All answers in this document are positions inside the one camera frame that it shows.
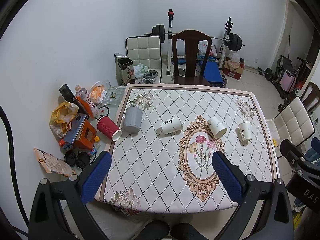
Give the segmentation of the white paper cup with print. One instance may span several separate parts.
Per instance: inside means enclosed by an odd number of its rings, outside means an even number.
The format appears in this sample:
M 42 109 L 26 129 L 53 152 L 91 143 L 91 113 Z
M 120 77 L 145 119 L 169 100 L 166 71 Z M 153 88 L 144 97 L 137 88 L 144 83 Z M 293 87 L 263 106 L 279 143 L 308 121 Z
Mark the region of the white paper cup with print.
M 170 119 L 160 123 L 159 128 L 157 129 L 157 135 L 163 133 L 164 135 L 169 133 L 174 133 L 183 129 L 182 122 L 180 118 L 175 115 Z

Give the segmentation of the small white paper cup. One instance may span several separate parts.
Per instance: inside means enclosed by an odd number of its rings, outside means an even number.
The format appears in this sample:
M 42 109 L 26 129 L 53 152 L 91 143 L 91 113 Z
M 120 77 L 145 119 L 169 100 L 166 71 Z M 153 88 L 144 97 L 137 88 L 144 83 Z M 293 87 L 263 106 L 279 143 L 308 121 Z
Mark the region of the small white paper cup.
M 238 128 L 242 142 L 249 142 L 252 140 L 251 123 L 249 121 L 240 123 Z

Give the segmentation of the grey plastic cup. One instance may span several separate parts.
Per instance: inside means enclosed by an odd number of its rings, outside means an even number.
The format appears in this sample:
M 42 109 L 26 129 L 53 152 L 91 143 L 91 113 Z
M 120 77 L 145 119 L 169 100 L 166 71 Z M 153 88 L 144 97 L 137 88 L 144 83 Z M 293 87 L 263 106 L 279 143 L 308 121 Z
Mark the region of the grey plastic cup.
M 125 112 L 123 128 L 131 134 L 137 134 L 140 131 L 142 122 L 142 110 L 138 107 L 129 107 Z

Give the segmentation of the black round lid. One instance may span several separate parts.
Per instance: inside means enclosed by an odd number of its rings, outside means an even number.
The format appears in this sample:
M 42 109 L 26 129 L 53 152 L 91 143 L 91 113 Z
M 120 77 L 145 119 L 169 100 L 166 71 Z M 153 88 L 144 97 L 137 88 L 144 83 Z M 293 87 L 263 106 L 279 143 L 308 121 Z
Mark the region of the black round lid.
M 91 162 L 90 155 L 87 152 L 79 152 L 76 156 L 75 165 L 78 168 L 85 168 Z

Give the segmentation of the orange cardboard box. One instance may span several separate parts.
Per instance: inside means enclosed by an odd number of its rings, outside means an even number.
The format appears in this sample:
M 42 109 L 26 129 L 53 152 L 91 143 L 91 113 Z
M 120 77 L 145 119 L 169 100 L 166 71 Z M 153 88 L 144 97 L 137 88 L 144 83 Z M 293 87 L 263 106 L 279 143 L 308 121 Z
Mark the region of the orange cardboard box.
M 76 136 L 73 146 L 81 150 L 92 150 L 94 147 L 94 138 L 96 135 L 97 130 L 88 120 L 85 120 L 81 131 Z

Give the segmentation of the yellow plastic bag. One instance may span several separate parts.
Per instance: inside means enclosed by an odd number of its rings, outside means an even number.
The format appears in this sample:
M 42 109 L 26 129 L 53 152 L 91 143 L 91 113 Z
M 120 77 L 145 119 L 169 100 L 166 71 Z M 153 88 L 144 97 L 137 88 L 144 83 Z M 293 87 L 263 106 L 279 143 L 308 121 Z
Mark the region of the yellow plastic bag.
M 78 110 L 79 107 L 76 104 L 64 101 L 52 112 L 49 127 L 58 138 L 66 135 Z

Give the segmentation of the white padded chair right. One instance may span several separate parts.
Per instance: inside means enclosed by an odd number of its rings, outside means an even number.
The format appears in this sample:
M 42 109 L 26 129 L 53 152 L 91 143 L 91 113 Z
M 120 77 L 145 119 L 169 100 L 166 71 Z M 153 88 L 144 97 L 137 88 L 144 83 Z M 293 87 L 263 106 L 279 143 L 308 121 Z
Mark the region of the white padded chair right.
M 276 156 L 280 157 L 280 144 L 287 139 L 295 146 L 304 144 L 315 132 L 310 114 L 296 96 L 276 117 L 266 120 L 272 139 L 277 142 Z

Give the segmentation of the white padded chair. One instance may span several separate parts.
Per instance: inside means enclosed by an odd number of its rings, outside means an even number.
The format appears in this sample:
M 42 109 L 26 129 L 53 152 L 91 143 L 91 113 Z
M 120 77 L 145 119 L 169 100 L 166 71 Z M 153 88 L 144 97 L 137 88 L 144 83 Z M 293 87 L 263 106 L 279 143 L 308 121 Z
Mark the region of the white padded chair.
M 287 139 L 295 146 L 304 144 L 315 132 L 310 114 L 296 96 L 276 117 L 266 120 L 272 139 L 277 142 L 276 156 L 280 157 L 280 144 Z
M 147 71 L 156 71 L 154 83 L 162 80 L 162 49 L 159 36 L 128 37 L 125 41 L 127 57 L 133 63 L 133 78 L 141 81 Z

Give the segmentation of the orange snack bag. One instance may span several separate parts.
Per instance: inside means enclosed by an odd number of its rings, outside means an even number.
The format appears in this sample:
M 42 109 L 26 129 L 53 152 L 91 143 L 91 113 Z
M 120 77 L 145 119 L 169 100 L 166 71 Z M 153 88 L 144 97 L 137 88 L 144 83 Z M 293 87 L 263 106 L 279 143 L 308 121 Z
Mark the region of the orange snack bag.
M 94 85 L 90 90 L 89 96 L 95 105 L 99 105 L 105 96 L 105 87 L 103 85 Z

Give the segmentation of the clear glass ashtray tray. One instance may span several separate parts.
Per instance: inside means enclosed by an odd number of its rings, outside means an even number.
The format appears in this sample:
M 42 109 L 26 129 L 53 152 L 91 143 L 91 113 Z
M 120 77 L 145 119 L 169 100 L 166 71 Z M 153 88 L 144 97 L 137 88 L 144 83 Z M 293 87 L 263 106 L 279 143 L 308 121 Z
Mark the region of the clear glass ashtray tray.
M 119 106 L 125 93 L 125 87 L 111 87 L 102 100 L 103 105 Z

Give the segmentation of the black cylindrical bottle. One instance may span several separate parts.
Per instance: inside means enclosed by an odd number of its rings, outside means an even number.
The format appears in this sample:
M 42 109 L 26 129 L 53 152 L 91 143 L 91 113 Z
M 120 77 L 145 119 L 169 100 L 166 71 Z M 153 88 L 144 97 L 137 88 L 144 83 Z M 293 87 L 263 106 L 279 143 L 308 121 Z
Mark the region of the black cylindrical bottle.
M 62 85 L 59 92 L 67 102 L 74 102 L 75 96 L 67 84 Z

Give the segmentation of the blue weight bench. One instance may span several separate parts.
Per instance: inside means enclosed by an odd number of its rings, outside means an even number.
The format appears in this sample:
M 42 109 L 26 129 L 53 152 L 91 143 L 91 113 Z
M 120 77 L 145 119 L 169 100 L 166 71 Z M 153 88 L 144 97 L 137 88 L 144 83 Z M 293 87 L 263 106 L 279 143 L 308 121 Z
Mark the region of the blue weight bench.
M 220 87 L 223 84 L 216 62 L 208 61 L 204 69 L 204 78 L 212 85 Z

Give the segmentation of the pink suitcase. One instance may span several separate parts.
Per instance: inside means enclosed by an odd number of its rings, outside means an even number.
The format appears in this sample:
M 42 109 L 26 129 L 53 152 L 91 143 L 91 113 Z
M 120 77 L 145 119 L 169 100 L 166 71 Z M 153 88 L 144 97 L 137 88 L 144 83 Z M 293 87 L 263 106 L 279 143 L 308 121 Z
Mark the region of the pink suitcase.
M 281 78 L 280 86 L 285 92 L 291 92 L 296 83 L 296 77 L 286 70 Z

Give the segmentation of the black tea gift box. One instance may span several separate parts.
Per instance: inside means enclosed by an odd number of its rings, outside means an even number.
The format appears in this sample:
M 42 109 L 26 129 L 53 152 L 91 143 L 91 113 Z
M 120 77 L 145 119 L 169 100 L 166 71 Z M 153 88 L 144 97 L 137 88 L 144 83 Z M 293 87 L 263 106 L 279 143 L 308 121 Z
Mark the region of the black tea gift box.
M 127 56 L 114 53 L 116 64 L 116 78 L 120 86 L 127 85 L 130 81 L 135 82 L 135 74 L 133 69 L 133 61 Z

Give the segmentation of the white padded chair back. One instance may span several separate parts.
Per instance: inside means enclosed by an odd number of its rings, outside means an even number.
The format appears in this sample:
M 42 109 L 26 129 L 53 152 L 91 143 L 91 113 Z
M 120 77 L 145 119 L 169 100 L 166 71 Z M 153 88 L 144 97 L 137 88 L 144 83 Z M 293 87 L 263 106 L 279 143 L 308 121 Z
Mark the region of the white padded chair back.
M 127 57 L 133 63 L 133 78 L 141 81 L 147 71 L 156 71 L 154 83 L 162 80 L 162 49 L 159 36 L 128 37 L 125 41 Z

